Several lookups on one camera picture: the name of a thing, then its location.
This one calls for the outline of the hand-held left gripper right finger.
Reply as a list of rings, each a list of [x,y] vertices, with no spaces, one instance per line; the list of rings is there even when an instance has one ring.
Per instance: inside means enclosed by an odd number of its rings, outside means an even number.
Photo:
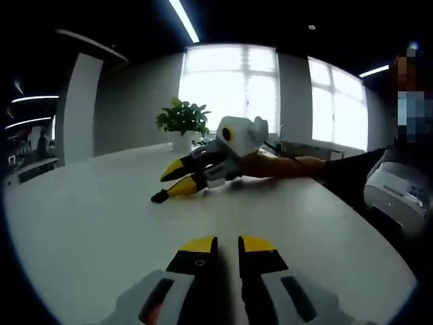
[[[336,294],[288,267],[278,250],[254,236],[238,237],[242,300],[251,324],[356,324]]]

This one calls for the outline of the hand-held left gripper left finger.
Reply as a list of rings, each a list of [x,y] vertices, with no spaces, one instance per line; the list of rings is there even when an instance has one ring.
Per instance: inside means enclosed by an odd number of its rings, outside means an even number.
[[[218,238],[188,240],[166,269],[156,269],[122,293],[102,324],[211,324]]]

